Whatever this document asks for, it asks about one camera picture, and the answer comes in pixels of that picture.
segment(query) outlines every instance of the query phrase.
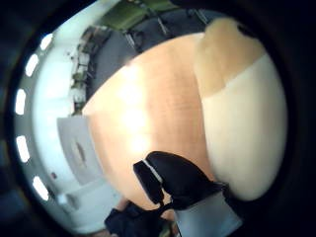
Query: fluorescent light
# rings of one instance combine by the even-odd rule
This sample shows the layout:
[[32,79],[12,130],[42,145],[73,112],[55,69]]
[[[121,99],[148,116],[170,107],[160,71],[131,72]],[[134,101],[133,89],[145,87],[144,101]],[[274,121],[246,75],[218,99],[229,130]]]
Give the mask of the fluorescent light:
[[26,163],[30,159],[27,139],[22,135],[17,137],[17,145],[22,162]]
[[40,49],[45,50],[51,43],[51,40],[52,40],[52,34],[46,35],[40,42],[40,45],[39,45]]
[[39,57],[36,55],[36,54],[33,54],[29,61],[28,61],[28,64],[26,66],[26,74],[27,76],[31,77],[33,72],[34,72],[34,69],[36,69],[36,66],[38,65],[39,63]]
[[36,189],[42,199],[48,200],[48,190],[46,186],[42,183],[39,176],[35,176],[33,178],[33,187]]
[[27,94],[23,89],[19,89],[16,98],[16,113],[20,116],[24,114],[24,106],[26,103]]

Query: white wall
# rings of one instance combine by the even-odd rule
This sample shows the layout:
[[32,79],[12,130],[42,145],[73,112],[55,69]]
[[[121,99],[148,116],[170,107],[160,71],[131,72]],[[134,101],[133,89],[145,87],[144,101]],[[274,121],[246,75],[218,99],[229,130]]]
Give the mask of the white wall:
[[78,209],[68,211],[73,222],[72,230],[89,233],[104,227],[103,221],[119,194],[105,182],[81,187],[76,181],[64,157],[57,133],[56,119],[72,113],[69,98],[72,61],[70,54],[76,50],[86,28],[100,18],[118,0],[98,1],[66,21],[54,33],[53,42],[44,60],[39,63],[39,78],[34,90],[33,125],[39,157],[58,190],[57,195],[71,195]]

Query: chair backrest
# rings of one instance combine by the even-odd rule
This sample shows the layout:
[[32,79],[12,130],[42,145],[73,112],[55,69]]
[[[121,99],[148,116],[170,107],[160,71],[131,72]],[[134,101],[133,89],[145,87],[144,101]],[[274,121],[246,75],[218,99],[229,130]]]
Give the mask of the chair backrest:
[[147,11],[132,2],[122,0],[107,12],[97,23],[116,31],[128,31],[139,24]]
[[157,13],[172,11],[179,8],[172,4],[170,0],[141,0],[141,2]]

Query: chair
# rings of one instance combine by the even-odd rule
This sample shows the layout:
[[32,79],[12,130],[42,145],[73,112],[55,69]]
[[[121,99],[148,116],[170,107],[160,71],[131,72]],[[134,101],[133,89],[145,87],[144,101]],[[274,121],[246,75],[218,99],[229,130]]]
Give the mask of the chair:
[[190,11],[193,11],[194,14],[197,16],[197,18],[205,25],[207,26],[210,22],[210,20],[206,17],[206,15],[203,13],[202,10],[200,9],[189,9],[187,10],[187,16],[190,17],[191,14],[190,14]]
[[125,0],[119,1],[107,12],[97,24],[109,27],[121,32],[129,45],[137,52],[140,46],[133,38],[132,28],[139,24],[147,16],[147,11],[139,6]]
[[178,6],[172,4],[169,0],[134,0],[134,2],[140,2],[143,6],[145,6],[146,10],[149,12],[149,15],[157,19],[157,22],[165,37],[171,37],[170,31],[165,26],[164,21],[160,15],[168,11],[179,9]]

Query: table surface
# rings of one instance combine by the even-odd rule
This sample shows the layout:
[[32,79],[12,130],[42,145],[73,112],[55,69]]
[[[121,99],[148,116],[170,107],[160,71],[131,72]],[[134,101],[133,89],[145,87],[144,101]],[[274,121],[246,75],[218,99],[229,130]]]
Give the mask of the table surface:
[[213,180],[193,64],[201,37],[171,39],[138,55],[107,80],[83,110],[107,180],[146,209],[155,205],[132,164],[150,151],[182,155]]

